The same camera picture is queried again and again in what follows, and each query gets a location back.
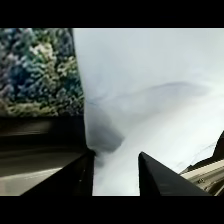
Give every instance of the foliage picture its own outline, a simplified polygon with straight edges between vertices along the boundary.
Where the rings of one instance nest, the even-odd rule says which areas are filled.
[[[0,116],[75,116],[83,92],[70,28],[0,28]]]

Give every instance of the plastic bag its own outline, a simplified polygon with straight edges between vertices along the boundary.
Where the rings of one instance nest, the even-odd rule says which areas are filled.
[[[224,129],[223,29],[75,29],[94,195],[139,195],[138,154],[179,173]]]

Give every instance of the white paper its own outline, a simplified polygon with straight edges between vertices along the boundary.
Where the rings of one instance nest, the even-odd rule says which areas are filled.
[[[224,129],[223,29],[74,33],[94,195],[139,195],[141,151],[177,173],[212,155]]]

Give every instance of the screen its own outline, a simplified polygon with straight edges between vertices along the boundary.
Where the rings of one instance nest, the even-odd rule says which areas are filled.
[[[0,28],[0,116],[83,114],[71,28]]]

